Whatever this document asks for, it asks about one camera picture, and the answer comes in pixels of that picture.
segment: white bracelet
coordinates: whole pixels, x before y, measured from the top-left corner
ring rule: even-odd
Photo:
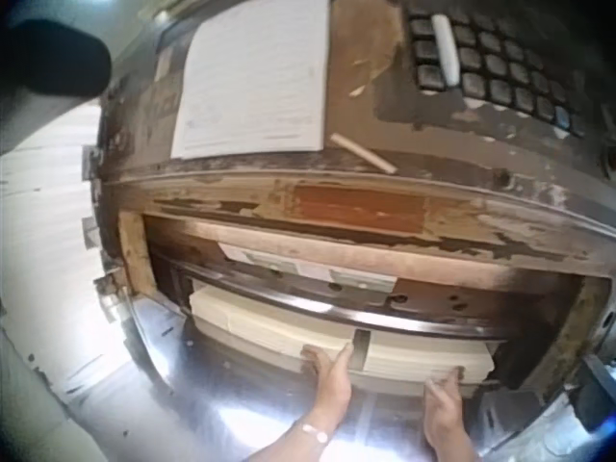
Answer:
[[[301,431],[303,431],[304,433],[308,433],[309,435],[313,435],[322,445],[327,444],[327,442],[329,441],[329,436],[327,436],[327,433],[325,433],[324,431],[320,431],[317,428],[314,428],[309,423],[303,423],[301,426]]]

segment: wrist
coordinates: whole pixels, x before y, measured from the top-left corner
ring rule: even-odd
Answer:
[[[434,442],[434,450],[442,462],[475,460],[475,449],[464,427],[443,434]]]
[[[306,424],[310,424],[317,430],[324,431],[331,438],[336,431],[336,428],[338,428],[341,420],[342,419],[339,419],[326,409],[314,407],[308,414],[306,414],[302,421]]]

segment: stack of paper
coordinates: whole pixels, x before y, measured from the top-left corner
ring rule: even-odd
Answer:
[[[194,315],[267,350],[299,358],[305,344],[324,348],[333,358],[353,339],[355,327],[268,305],[206,286],[191,295]],[[373,331],[364,375],[406,382],[443,378],[464,368],[464,383],[481,383],[494,368],[487,346],[478,341],[431,339]]]

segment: shiny metal surface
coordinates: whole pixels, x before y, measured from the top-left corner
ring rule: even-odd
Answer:
[[[249,274],[225,274],[215,269],[202,268],[192,264],[169,260],[186,275],[210,283],[212,285],[249,296],[258,300],[296,310],[305,314],[320,316],[333,321],[357,324],[367,328],[390,329],[398,332],[412,332],[424,335],[441,335],[452,338],[499,340],[506,338],[510,326],[482,326],[468,323],[443,323],[433,321],[418,321],[405,317],[403,312],[395,314],[379,313],[370,306],[363,310],[346,308],[333,303],[325,303],[305,298],[289,292],[277,290],[274,282],[264,281]]]
[[[248,358],[147,298],[136,300],[132,311],[125,345],[133,361],[69,404],[73,418],[109,460],[243,460],[310,408],[314,376]],[[322,460],[434,460],[423,440],[422,414],[420,398],[355,388],[347,417]],[[467,409],[467,421],[473,418]],[[551,431],[556,427],[575,430],[576,444],[564,458],[553,453],[559,448]],[[473,434],[474,423],[467,422],[467,428]],[[489,461],[508,462],[513,456],[518,462],[551,462],[584,460],[601,442],[580,429],[563,395],[504,446],[476,447]]]

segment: hand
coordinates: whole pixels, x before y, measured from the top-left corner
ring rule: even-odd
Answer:
[[[459,368],[454,368],[441,383],[425,382],[423,431],[427,442],[437,450],[461,435],[466,436],[462,420],[462,397],[458,389]]]
[[[353,345],[346,344],[335,361],[318,346],[306,345],[301,354],[314,367],[319,378],[315,405],[306,421],[331,435],[345,417],[350,401],[348,361],[353,354]]]

